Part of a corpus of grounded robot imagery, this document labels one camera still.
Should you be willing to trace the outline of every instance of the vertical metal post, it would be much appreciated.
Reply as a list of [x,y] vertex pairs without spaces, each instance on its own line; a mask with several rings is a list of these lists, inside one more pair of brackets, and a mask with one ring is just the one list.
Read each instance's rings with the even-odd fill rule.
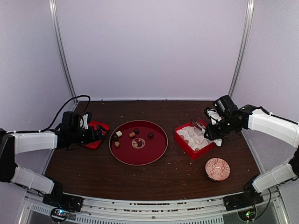
[[69,88],[69,91],[70,91],[72,97],[75,97],[76,93],[75,93],[74,85],[71,81],[71,76],[70,76],[69,68],[68,68],[65,53],[64,53],[64,47],[62,44],[62,38],[61,38],[57,9],[56,9],[56,0],[49,0],[49,4],[50,4],[50,13],[51,13],[51,17],[52,17],[52,21],[53,21],[53,25],[54,25],[55,34],[56,34],[56,40],[57,40],[57,44],[58,44],[60,61],[61,61],[61,64],[62,64],[62,67],[64,70],[65,79],[66,79],[66,82],[67,82],[67,85],[68,85],[68,88]]
[[235,91],[235,87],[238,81],[238,77],[240,75],[241,66],[243,63],[244,55],[245,55],[245,49],[247,46],[250,30],[251,30],[251,24],[252,24],[252,18],[253,18],[253,9],[254,9],[254,0],[248,0],[247,4],[247,12],[245,16],[245,22],[244,22],[244,30],[243,30],[243,36],[242,36],[242,42],[240,45],[240,51],[239,56],[237,60],[237,64],[235,66],[235,72],[233,76],[233,80],[229,89],[229,96],[232,97]]

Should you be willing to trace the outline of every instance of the table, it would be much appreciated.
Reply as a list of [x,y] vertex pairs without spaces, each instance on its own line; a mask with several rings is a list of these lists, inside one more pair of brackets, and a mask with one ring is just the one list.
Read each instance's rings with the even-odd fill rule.
[[[82,113],[86,102],[76,108]],[[245,139],[224,139],[222,146],[192,160],[175,142],[174,129],[192,117],[209,120],[204,109],[211,101],[97,101],[87,111],[92,120],[107,123],[111,132],[131,120],[148,120],[161,126],[168,135],[166,153],[156,162],[142,167],[116,160],[106,139],[97,150],[72,145],[75,150],[55,150],[46,176],[61,182],[65,193],[119,200],[173,200],[226,195],[242,191],[258,167]],[[219,157],[231,168],[229,178],[213,182],[205,174],[206,162]]]

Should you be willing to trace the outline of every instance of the round red tray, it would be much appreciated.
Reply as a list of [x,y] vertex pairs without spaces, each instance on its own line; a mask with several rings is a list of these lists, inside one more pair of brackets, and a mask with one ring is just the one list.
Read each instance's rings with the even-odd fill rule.
[[[140,133],[130,138],[129,134],[138,128]],[[119,137],[119,147],[114,144],[113,136],[117,131],[122,132]],[[154,137],[149,138],[148,133],[152,132]],[[141,139],[142,147],[135,148],[132,141]],[[146,120],[134,120],[127,122],[114,130],[110,136],[109,147],[112,155],[132,166],[143,166],[158,160],[166,151],[168,139],[165,131],[155,123]]]

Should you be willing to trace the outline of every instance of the white wall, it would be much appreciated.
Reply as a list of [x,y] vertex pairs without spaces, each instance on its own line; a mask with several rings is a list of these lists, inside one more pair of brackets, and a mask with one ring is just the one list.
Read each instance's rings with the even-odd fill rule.
[[[299,121],[299,2],[257,0],[242,71],[233,95],[239,106],[262,105]],[[290,158],[294,149],[273,137],[249,132],[265,170]],[[297,182],[280,187],[292,224],[299,220]]]
[[[0,127],[36,130],[47,127],[70,98],[59,60],[47,0],[0,3]],[[18,155],[16,161],[38,173],[49,151]],[[17,221],[25,191],[0,183],[1,223]]]
[[77,94],[93,100],[227,94],[246,8],[246,0],[57,1]]

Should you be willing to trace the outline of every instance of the small patterned plate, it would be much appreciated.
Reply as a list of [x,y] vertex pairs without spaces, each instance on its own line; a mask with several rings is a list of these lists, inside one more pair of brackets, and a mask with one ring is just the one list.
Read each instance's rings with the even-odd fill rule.
[[228,178],[230,168],[223,159],[212,158],[206,162],[206,174],[212,181],[223,181]]

